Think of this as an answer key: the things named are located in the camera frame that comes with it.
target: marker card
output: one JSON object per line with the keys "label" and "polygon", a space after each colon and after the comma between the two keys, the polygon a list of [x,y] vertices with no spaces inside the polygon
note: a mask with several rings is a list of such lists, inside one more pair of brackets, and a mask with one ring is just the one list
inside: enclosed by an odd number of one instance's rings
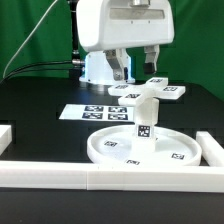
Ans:
{"label": "marker card", "polygon": [[102,113],[83,113],[82,118],[84,119],[93,119],[93,120],[99,120],[103,118]]}
{"label": "marker card", "polygon": [[128,115],[127,114],[108,114],[108,120],[127,121]]}
{"label": "marker card", "polygon": [[133,122],[133,107],[67,104],[60,120]]}

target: green backdrop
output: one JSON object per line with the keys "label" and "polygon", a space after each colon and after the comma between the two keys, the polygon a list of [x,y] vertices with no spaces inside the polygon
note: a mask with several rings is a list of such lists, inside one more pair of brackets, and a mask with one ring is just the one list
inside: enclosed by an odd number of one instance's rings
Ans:
{"label": "green backdrop", "polygon": [[[11,56],[52,2],[0,1],[1,75]],[[224,1],[170,0],[170,3],[175,40],[171,45],[161,46],[157,75],[167,76],[172,81],[201,84],[224,100]],[[33,62],[70,59],[71,49],[70,10],[66,0],[59,0],[9,70]],[[136,61],[136,79],[149,78],[142,71],[143,49],[130,49],[128,52]],[[67,77],[66,72],[38,75]]]}

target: black cable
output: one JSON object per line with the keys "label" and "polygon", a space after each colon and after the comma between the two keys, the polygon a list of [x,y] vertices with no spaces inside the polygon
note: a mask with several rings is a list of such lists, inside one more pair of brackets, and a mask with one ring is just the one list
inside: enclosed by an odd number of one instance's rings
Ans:
{"label": "black cable", "polygon": [[11,74],[7,75],[4,79],[0,81],[0,85],[5,82],[6,80],[10,79],[11,77],[21,74],[21,73],[26,73],[26,72],[39,72],[39,71],[69,71],[69,70],[74,70],[79,68],[41,68],[41,69],[29,69],[29,70],[21,70],[21,71],[16,71],[16,72],[11,72]]}
{"label": "black cable", "polygon": [[67,60],[67,61],[37,62],[37,63],[28,64],[28,65],[24,65],[22,67],[16,68],[13,71],[11,71],[8,75],[10,75],[11,73],[17,72],[17,71],[21,71],[21,70],[24,70],[24,69],[27,69],[27,68],[31,68],[31,67],[45,66],[45,65],[62,65],[62,64],[72,64],[72,61]]}

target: white circular plate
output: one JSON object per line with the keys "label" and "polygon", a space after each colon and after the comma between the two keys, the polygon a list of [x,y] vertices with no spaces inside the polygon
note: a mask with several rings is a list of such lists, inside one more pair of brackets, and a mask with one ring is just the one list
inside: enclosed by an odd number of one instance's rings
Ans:
{"label": "white circular plate", "polygon": [[94,163],[113,165],[198,166],[201,147],[189,136],[170,129],[155,127],[155,151],[149,156],[130,157],[134,125],[121,125],[94,132],[87,142],[87,153]]}

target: black tabletop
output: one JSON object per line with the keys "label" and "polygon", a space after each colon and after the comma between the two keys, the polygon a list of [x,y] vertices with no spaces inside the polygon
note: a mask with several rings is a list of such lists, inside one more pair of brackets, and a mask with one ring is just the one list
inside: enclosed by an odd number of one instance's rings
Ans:
{"label": "black tabletop", "polygon": [[[161,100],[157,126],[195,138],[209,131],[224,145],[224,102],[185,84],[177,101]],[[0,124],[13,142],[1,160],[91,162],[88,136],[119,122],[59,120],[66,104],[117,105],[107,92],[69,79],[14,78],[0,86]],[[0,223],[223,223],[224,194],[0,189]]]}

